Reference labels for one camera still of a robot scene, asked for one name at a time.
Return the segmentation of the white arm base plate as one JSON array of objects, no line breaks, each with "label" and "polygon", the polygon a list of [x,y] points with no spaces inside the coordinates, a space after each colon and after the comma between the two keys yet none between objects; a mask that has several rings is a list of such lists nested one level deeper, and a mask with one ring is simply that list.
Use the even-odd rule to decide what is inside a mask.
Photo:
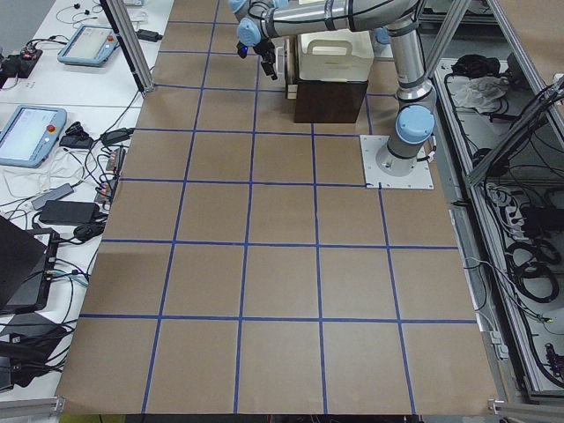
[{"label": "white arm base plate", "polygon": [[434,183],[421,147],[411,159],[399,159],[388,150],[388,136],[360,135],[365,185],[369,189],[426,189]]}]

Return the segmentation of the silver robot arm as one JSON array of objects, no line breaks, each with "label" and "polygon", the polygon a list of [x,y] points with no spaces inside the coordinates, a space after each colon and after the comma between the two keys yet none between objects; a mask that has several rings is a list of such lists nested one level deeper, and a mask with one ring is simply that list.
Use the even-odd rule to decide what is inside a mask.
[{"label": "silver robot arm", "polygon": [[238,21],[237,53],[252,48],[261,56],[264,73],[275,79],[273,39],[305,33],[347,29],[363,32],[383,27],[397,73],[399,110],[395,133],[376,154],[378,166],[389,174],[411,171],[422,145],[431,137],[435,119],[434,86],[427,75],[419,43],[415,1],[231,1]]}]

